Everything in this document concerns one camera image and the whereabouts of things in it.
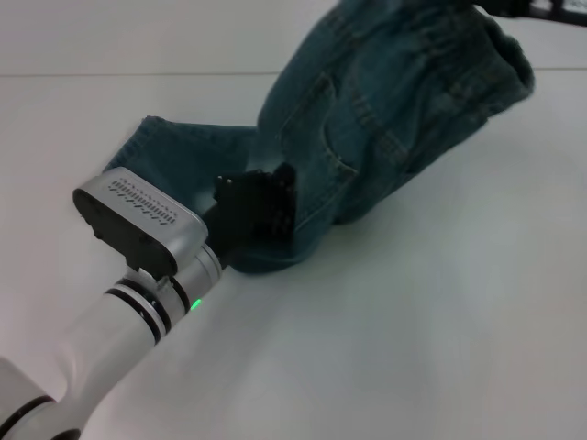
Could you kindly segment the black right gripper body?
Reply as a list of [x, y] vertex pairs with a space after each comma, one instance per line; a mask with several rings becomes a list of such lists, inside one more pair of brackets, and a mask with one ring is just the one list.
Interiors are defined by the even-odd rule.
[[585, 21], [585, 1], [478, 0], [477, 6], [495, 17], [532, 18], [546, 21]]

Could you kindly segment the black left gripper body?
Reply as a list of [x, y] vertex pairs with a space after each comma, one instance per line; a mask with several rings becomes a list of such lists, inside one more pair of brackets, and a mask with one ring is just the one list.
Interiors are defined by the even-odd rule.
[[222, 267], [247, 245], [267, 215], [272, 181], [272, 175], [261, 170], [216, 177], [215, 203], [207, 210], [207, 246]]

